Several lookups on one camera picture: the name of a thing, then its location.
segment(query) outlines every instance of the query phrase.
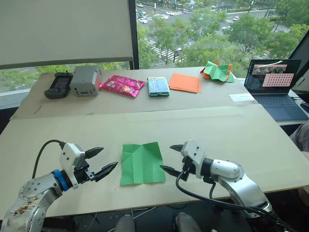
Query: laptop screen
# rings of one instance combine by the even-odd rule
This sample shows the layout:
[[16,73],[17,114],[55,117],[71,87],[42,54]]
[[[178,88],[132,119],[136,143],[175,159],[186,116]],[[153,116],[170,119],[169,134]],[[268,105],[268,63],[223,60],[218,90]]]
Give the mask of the laptop screen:
[[253,59],[244,85],[250,93],[287,94],[299,64],[296,59]]

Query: laptop keyboard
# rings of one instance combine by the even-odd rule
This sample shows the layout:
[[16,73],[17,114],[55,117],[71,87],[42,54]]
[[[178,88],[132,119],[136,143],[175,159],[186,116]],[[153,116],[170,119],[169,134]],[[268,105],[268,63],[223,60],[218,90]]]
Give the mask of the laptop keyboard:
[[293,101],[292,98],[289,96],[258,96],[255,95],[254,98],[257,100],[258,103],[262,104],[263,106],[274,106],[274,107],[289,107],[289,106],[297,106],[296,103]]

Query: laptop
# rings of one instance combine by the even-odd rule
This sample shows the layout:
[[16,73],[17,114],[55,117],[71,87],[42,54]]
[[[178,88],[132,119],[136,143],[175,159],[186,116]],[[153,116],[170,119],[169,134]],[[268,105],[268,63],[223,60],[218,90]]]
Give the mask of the laptop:
[[253,59],[244,86],[276,121],[308,120],[288,96],[301,60]]

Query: folded green paper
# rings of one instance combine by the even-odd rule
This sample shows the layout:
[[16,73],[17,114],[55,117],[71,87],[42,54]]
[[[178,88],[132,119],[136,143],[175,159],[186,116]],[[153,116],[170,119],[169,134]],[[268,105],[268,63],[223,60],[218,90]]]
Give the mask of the folded green paper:
[[223,82],[234,82],[234,75],[230,72],[228,78],[226,78],[228,72],[228,64],[217,66],[216,64],[208,61],[205,67],[204,73],[211,77],[211,80],[219,80]]
[[121,185],[165,181],[158,142],[123,144]]

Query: pink snack bag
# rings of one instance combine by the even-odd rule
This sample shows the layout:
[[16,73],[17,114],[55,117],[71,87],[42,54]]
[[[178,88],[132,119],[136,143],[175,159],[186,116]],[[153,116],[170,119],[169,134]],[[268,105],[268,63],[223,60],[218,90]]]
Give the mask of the pink snack bag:
[[134,80],[124,76],[112,75],[100,87],[113,92],[122,93],[136,97],[140,88],[145,84],[144,81]]

